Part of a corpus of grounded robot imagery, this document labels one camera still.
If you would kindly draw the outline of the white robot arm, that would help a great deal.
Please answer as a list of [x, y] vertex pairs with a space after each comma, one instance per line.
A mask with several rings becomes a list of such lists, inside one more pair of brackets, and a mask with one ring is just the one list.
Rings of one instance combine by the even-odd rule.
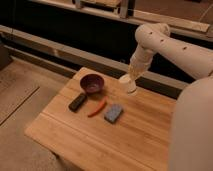
[[174, 39], [165, 23], [143, 24], [135, 31], [137, 48], [128, 73], [138, 79], [160, 54], [194, 81], [174, 108], [168, 171], [213, 171], [213, 50]]

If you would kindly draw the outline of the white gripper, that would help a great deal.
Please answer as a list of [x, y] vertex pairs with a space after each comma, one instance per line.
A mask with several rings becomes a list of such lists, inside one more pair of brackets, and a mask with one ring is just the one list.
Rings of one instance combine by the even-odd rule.
[[151, 65], [151, 55], [136, 55], [133, 54], [130, 59], [128, 73], [132, 81], [137, 80]]

